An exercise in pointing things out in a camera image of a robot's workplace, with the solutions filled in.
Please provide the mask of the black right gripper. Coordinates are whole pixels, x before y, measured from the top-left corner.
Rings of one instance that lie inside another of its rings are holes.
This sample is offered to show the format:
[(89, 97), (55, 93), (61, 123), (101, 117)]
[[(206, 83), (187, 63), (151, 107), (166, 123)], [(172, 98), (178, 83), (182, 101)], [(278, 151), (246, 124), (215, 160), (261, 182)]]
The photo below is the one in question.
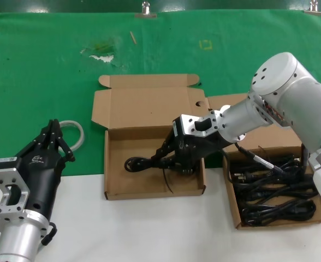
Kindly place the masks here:
[(192, 173), (202, 158), (219, 152), (232, 145), (219, 132), (206, 137), (194, 135), (178, 135), (175, 137), (171, 129), (163, 144), (151, 157), (151, 164), (159, 164), (161, 169), (169, 169), (180, 173)]

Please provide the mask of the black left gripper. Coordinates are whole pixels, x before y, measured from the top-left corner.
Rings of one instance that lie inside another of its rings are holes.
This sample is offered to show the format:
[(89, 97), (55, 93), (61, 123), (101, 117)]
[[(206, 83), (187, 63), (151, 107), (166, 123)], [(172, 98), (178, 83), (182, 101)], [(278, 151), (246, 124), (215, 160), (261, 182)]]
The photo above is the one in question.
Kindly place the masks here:
[[(53, 128), (53, 149), (47, 149)], [(64, 152), (62, 158), (59, 148)], [(29, 189), (29, 196), (25, 209), (40, 213), (50, 219), (56, 199), (57, 188), (61, 181), (61, 174), (66, 167), (65, 162), (74, 162), (75, 157), (63, 140), (58, 120), (50, 120), (41, 129), (40, 134), (28, 143), (17, 154), (25, 165), (23, 179)]]

